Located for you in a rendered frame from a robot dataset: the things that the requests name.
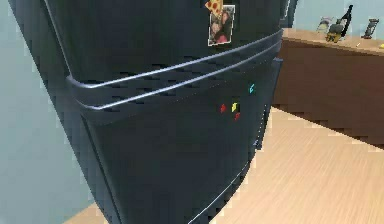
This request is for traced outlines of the pale grey object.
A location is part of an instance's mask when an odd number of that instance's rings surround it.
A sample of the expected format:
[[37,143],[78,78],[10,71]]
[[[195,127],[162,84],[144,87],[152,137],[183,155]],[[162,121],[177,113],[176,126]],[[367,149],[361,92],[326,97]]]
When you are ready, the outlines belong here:
[[332,17],[322,17],[316,31],[318,33],[326,33],[332,21]]

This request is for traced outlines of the yellow black object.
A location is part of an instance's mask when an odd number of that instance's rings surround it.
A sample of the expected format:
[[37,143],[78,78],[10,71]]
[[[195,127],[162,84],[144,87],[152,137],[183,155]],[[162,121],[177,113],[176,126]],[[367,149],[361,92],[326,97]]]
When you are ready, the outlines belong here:
[[337,43],[341,38],[341,33],[343,29],[344,29],[344,26],[341,24],[332,24],[329,27],[325,40],[327,42]]

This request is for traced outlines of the brown wooden counter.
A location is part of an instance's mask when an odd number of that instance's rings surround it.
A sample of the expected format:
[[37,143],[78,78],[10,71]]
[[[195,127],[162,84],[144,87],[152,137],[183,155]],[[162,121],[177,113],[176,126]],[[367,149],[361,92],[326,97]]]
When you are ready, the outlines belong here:
[[384,149],[384,40],[286,28],[273,105]]

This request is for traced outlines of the black fridge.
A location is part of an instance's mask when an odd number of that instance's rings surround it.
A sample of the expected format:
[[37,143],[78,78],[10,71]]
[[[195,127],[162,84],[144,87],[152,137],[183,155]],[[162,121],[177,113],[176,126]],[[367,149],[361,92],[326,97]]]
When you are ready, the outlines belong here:
[[209,224],[262,146],[280,49],[218,80],[107,110],[81,106],[66,77],[97,84],[243,46],[281,29],[287,0],[223,0],[235,6],[232,41],[215,46],[207,0],[8,2],[109,224]]

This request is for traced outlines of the black bottle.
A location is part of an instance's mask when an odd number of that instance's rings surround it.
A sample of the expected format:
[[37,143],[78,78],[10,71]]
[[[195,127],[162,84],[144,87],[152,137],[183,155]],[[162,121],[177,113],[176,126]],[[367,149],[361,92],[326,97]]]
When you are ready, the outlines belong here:
[[344,28],[341,32],[342,37],[344,37],[346,35],[348,28],[349,28],[349,25],[350,25],[350,22],[352,20],[352,9],[353,9],[353,6],[349,5],[347,12],[341,18],[341,20],[344,21]]

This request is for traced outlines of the photo fridge magnet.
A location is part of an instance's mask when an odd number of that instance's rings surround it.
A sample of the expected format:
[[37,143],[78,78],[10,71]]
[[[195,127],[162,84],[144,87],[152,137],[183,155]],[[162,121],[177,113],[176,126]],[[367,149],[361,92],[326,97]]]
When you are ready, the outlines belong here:
[[232,41],[234,17],[234,5],[224,5],[223,11],[219,17],[215,16],[213,13],[210,14],[209,46],[229,44]]

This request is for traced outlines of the dark grey pepper mill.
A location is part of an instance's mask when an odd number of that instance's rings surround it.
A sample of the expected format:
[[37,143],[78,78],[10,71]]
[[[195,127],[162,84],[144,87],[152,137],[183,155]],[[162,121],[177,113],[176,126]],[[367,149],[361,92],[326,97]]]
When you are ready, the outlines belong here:
[[373,18],[373,19],[369,20],[366,31],[363,35],[364,39],[371,39],[372,38],[372,34],[374,33],[378,23],[379,23],[379,19]]

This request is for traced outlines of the pizza slice fridge magnet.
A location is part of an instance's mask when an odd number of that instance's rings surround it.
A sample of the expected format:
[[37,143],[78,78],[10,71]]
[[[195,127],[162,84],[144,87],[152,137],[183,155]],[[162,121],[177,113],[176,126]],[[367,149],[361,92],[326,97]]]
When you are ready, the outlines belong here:
[[223,0],[207,0],[205,7],[216,17],[219,17],[223,11]]

